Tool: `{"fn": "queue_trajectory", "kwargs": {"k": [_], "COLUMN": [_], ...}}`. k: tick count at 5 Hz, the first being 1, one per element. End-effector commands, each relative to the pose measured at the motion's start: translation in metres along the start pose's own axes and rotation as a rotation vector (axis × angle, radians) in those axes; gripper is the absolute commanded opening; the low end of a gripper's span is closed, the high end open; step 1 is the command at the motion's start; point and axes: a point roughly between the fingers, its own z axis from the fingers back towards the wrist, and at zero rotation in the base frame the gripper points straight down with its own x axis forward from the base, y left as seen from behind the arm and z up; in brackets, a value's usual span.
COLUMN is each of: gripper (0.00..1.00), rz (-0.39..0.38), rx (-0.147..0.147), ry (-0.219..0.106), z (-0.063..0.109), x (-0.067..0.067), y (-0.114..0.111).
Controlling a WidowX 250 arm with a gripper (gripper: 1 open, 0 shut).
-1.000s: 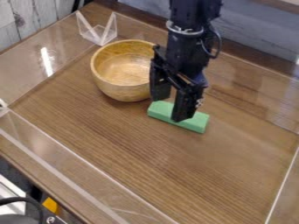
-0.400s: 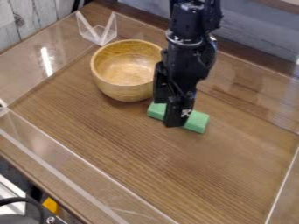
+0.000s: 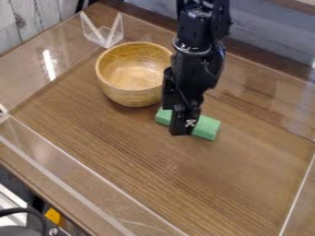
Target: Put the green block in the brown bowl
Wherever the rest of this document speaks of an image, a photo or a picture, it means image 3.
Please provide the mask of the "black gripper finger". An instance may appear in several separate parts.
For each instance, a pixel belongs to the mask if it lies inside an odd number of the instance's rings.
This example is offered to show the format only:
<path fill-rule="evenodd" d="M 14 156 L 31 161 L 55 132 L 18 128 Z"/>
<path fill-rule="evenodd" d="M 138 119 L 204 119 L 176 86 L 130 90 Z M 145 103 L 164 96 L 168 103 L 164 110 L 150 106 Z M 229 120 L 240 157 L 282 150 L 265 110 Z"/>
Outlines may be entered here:
<path fill-rule="evenodd" d="M 164 82 L 162 82 L 162 109 L 177 110 L 180 104 L 178 91 L 173 81 L 172 69 L 168 67 L 164 71 Z"/>
<path fill-rule="evenodd" d="M 169 133 L 173 136 L 189 136 L 197 126 L 200 105 L 174 103 L 170 106 Z"/>

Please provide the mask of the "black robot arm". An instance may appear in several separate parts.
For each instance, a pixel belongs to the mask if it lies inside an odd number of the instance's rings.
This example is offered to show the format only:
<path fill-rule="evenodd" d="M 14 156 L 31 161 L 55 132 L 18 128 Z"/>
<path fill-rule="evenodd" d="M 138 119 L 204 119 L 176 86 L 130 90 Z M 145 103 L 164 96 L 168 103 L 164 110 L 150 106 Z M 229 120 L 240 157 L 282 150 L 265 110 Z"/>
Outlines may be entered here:
<path fill-rule="evenodd" d="M 174 53 L 164 71 L 161 106 L 170 110 L 169 134 L 193 133 L 204 93 L 216 87 L 225 62 L 225 45 L 232 24 L 229 0 L 177 0 Z"/>

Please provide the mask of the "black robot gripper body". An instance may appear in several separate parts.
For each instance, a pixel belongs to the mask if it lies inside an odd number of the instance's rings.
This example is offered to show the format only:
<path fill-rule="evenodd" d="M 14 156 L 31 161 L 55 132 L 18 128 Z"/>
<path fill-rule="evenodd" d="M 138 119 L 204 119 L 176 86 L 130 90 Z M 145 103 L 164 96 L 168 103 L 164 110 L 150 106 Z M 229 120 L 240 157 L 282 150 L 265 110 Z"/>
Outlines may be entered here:
<path fill-rule="evenodd" d="M 205 48 L 185 45 L 177 38 L 172 41 L 176 52 L 170 55 L 173 81 L 180 103 L 202 103 L 204 92 L 216 87 L 225 62 L 225 45 L 213 41 Z"/>

